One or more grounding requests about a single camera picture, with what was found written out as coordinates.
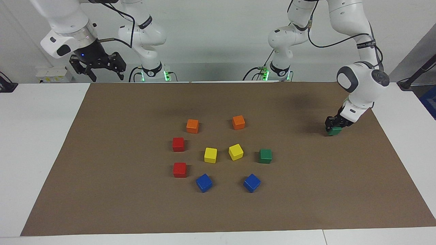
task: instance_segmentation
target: blue block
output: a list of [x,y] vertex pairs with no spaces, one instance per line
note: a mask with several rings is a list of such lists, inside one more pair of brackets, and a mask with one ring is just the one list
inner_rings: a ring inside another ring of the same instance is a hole
[[212,187],[212,180],[209,178],[207,174],[203,174],[196,181],[198,188],[200,188],[201,192],[206,192]]
[[247,188],[247,190],[251,193],[253,193],[257,187],[259,187],[259,185],[260,180],[254,174],[248,176],[248,178],[244,181],[245,188]]

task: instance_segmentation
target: yellow block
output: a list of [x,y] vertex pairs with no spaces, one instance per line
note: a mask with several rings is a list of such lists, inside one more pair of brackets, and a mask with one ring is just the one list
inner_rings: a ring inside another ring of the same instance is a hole
[[239,144],[229,147],[228,153],[233,161],[241,159],[244,156],[244,151]]
[[204,161],[206,163],[216,163],[217,162],[218,150],[215,148],[206,148],[204,152]]

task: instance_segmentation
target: orange block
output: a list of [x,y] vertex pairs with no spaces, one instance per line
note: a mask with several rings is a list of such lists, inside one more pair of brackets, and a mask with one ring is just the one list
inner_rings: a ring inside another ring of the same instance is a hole
[[189,119],[188,123],[186,124],[186,132],[188,133],[198,133],[198,120]]
[[234,116],[232,120],[233,128],[235,130],[245,128],[245,120],[243,116]]

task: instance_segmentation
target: white table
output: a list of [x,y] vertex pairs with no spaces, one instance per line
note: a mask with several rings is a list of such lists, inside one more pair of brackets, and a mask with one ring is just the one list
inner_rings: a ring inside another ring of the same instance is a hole
[[[21,84],[0,94],[0,244],[436,244],[436,228],[19,237],[88,87]],[[435,215],[436,121],[396,84],[373,111]]]

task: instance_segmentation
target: green block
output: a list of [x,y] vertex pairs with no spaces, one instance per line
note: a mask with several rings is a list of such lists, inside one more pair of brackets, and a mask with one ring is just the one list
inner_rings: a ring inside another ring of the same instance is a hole
[[269,149],[260,149],[259,163],[269,164],[273,160],[273,153]]
[[342,131],[341,127],[334,127],[328,132],[328,135],[335,136],[335,135],[338,135],[341,131]]

